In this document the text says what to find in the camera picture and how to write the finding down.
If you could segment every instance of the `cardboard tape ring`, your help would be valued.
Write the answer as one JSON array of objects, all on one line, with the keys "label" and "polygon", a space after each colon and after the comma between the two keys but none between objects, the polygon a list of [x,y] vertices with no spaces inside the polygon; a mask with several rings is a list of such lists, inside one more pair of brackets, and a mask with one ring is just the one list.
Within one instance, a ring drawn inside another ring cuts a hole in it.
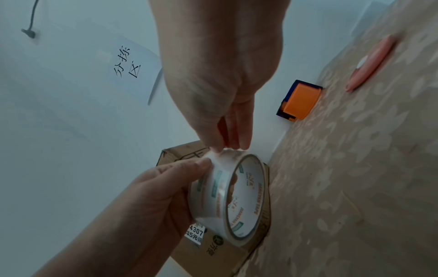
[{"label": "cardboard tape ring", "polygon": [[[205,157],[213,165],[190,186],[190,212],[197,222],[233,245],[244,246],[254,236],[263,211],[267,191],[263,163],[255,155],[236,150],[209,152]],[[230,199],[233,174],[237,181]]]}]

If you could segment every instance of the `cardboard box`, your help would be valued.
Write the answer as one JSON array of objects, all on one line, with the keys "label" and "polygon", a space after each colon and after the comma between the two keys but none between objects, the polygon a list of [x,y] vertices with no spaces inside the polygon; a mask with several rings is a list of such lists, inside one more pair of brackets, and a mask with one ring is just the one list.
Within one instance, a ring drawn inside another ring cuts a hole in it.
[{"label": "cardboard box", "polygon": [[[161,152],[157,165],[179,160],[202,157],[209,149],[200,141],[179,145]],[[269,168],[266,168],[266,183],[269,184]],[[230,277],[238,272],[248,256],[265,237],[271,224],[271,205],[269,190],[266,190],[262,218],[253,239],[244,247],[236,247],[223,240],[214,232],[207,230],[198,246],[187,237],[183,237],[172,253],[172,258],[192,277]]]}]

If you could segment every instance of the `person's right hand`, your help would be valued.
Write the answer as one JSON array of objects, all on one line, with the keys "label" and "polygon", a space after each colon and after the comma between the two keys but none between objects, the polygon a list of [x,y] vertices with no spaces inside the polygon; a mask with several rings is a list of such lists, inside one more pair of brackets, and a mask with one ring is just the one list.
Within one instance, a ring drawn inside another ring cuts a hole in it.
[{"label": "person's right hand", "polygon": [[274,74],[290,0],[150,0],[167,89],[214,152],[248,149],[254,94]]}]

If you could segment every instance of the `cable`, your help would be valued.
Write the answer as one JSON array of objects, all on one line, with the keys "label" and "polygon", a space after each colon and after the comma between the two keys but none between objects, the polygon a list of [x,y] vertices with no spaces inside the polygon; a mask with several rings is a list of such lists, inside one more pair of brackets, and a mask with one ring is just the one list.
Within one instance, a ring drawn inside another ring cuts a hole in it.
[{"label": "cable", "polygon": [[27,30],[26,29],[21,30],[23,33],[25,33],[30,38],[35,38],[35,35],[36,35],[36,33],[34,31],[32,31],[32,27],[33,27],[33,17],[35,16],[35,9],[37,8],[38,1],[39,0],[35,0],[35,3],[33,4],[31,23],[29,25],[29,28]]}]

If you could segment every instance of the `fingernail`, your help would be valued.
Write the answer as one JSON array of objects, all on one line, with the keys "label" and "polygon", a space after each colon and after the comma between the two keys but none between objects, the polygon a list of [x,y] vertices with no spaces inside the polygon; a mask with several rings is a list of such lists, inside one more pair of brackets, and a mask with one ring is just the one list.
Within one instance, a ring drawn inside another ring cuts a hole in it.
[{"label": "fingernail", "polygon": [[210,158],[202,158],[196,161],[196,163],[202,168],[206,169],[211,166],[211,160]]},{"label": "fingernail", "polygon": [[223,148],[218,148],[218,147],[210,147],[210,150],[213,151],[216,154],[219,154],[222,152]]}]

